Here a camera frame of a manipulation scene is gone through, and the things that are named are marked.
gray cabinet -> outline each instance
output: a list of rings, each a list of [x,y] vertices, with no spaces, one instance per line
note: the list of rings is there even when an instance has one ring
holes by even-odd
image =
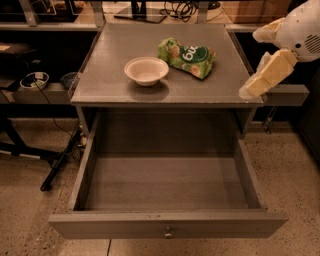
[[[144,88],[125,77],[168,36],[215,49],[207,79],[170,68]],[[69,239],[273,234],[287,216],[267,211],[242,140],[263,104],[238,96],[248,77],[223,25],[106,24],[71,99],[88,143],[69,211],[49,223]]]

open drawer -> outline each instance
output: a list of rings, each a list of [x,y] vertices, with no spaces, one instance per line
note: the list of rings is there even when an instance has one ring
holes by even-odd
[[[118,109],[97,114],[67,239],[268,237],[287,216],[266,211],[228,109]]]

table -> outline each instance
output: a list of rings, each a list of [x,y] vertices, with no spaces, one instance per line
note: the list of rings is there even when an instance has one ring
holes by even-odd
[[[125,64],[136,57],[157,56],[157,46],[168,37],[183,45],[209,46],[217,54],[211,74],[200,81],[170,68],[160,84],[142,88],[124,75]],[[222,24],[106,24],[71,99],[83,107],[222,107],[249,108],[263,104],[258,97],[243,100],[238,90],[248,79],[227,30]],[[83,121],[85,131],[89,128]]]

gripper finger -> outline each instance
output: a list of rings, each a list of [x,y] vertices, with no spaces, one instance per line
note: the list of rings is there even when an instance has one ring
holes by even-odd
[[[290,50],[278,50],[271,56],[268,63],[249,78],[239,90],[240,97],[258,97],[266,93],[289,76],[297,62],[296,56]]]

drawer handle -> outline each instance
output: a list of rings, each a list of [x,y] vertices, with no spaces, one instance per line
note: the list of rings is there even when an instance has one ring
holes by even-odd
[[[167,232],[164,234],[165,239],[172,239],[174,238],[173,234],[171,233],[170,227],[167,227]]]

